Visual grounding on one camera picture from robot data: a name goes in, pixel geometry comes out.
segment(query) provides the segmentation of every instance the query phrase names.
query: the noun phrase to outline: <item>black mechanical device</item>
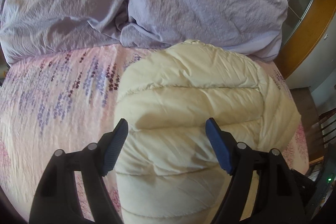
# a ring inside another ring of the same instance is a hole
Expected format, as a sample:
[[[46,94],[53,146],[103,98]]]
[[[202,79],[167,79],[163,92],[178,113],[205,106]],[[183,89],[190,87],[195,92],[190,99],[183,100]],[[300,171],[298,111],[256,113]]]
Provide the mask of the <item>black mechanical device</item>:
[[[122,224],[102,177],[114,168],[127,133],[128,124],[121,119],[113,132],[104,134],[98,143],[91,143],[82,151],[65,153],[61,149],[56,150],[36,189],[29,223]],[[221,168],[232,175],[212,224],[323,224],[330,223],[330,217],[336,219],[336,210],[323,209],[336,205],[336,191],[311,219],[312,207],[322,196],[315,194],[320,180],[314,183],[300,173],[290,171],[278,149],[266,153],[252,150],[245,143],[237,143],[230,133],[220,130],[213,118],[206,122],[206,135]],[[82,173],[95,222],[82,215],[75,170]],[[253,212],[249,218],[240,220],[255,170],[259,175],[259,186]]]

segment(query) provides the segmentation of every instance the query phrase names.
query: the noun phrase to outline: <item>bed sheet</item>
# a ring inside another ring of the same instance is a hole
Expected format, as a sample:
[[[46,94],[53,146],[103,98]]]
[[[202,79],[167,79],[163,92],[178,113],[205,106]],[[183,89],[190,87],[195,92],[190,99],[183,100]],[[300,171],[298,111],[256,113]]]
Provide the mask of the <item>bed sheet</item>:
[[[28,58],[11,67],[0,89],[0,185],[26,220],[52,153],[82,150],[113,130],[120,77],[150,52],[111,45]],[[275,64],[256,62],[291,97]],[[290,168],[301,173],[308,169],[301,124],[283,156]],[[120,213],[115,173],[104,182]],[[93,220],[80,172],[76,186],[83,215]]]

